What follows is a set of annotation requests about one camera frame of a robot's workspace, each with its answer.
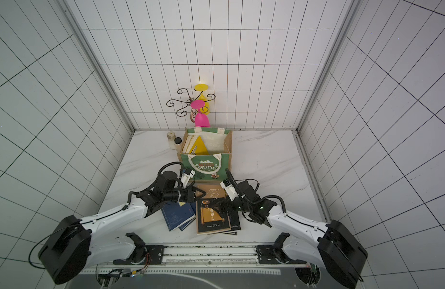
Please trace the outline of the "dark bottom book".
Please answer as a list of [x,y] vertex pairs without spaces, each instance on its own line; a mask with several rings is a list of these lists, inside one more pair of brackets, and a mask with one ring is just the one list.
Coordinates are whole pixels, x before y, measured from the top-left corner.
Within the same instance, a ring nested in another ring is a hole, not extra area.
[[224,215],[219,216],[217,213],[208,209],[210,199],[225,198],[225,190],[214,184],[198,184],[200,189],[206,192],[205,197],[198,200],[197,203],[197,234],[218,234],[231,230],[229,221],[229,212],[224,208]]

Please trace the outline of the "dark blue portrait book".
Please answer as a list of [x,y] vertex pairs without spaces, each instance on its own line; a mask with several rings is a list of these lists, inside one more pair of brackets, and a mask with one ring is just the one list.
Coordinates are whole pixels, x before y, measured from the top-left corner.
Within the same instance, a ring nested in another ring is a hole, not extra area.
[[241,229],[241,224],[239,220],[239,214],[237,211],[229,212],[229,221],[230,221],[230,232],[239,231]]

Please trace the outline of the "blue book with label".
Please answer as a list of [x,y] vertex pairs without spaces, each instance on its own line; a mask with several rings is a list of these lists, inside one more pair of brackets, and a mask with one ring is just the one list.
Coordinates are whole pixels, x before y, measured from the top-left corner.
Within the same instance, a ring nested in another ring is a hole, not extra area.
[[191,220],[194,216],[190,203],[182,202],[165,204],[161,212],[170,232],[179,229],[181,225]]

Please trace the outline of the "burlap Christmas canvas bag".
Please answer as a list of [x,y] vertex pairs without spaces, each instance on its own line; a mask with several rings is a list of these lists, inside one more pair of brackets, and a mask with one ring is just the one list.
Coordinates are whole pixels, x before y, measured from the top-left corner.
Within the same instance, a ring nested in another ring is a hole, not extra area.
[[232,131],[225,128],[187,128],[183,144],[188,135],[201,136],[208,150],[207,155],[177,153],[179,161],[196,172],[196,181],[214,183],[226,179],[226,170],[232,166]]

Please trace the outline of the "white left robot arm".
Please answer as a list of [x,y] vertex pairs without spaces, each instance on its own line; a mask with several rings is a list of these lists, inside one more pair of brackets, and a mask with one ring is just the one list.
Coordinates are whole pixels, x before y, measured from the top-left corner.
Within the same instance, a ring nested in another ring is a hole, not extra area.
[[124,205],[81,219],[73,215],[62,219],[39,242],[42,247],[37,268],[46,270],[54,283],[61,285],[101,263],[142,262],[147,256],[145,242],[134,232],[121,232],[121,228],[155,214],[167,204],[193,203],[206,195],[196,187],[195,172],[181,162],[176,164],[178,173],[168,170],[173,163],[164,165],[148,187],[130,191]]

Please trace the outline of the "yellow book purple illustration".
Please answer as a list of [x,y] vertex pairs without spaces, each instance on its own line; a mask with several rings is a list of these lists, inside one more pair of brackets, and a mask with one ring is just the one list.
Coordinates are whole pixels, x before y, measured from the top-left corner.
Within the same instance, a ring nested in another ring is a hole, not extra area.
[[194,154],[194,149],[198,145],[198,141],[200,140],[200,136],[191,136],[189,141],[189,145],[186,149],[187,154]]

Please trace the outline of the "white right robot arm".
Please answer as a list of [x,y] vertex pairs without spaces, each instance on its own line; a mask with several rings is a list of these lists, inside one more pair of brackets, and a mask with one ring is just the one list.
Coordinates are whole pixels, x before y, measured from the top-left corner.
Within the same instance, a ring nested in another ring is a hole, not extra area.
[[363,282],[368,252],[349,229],[337,220],[318,222],[288,211],[278,195],[261,197],[248,179],[236,180],[229,170],[226,179],[211,186],[224,194],[223,207],[241,213],[248,222],[278,230],[272,245],[280,264],[305,261],[328,274],[342,286],[354,289]]

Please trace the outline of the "yellow book with barcode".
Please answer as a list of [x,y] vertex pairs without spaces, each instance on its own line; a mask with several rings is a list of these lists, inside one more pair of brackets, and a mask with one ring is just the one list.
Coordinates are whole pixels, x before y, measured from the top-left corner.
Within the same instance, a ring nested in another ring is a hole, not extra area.
[[204,144],[202,137],[200,136],[200,140],[198,141],[198,145],[194,149],[193,155],[207,155],[207,154],[208,154],[207,147]]

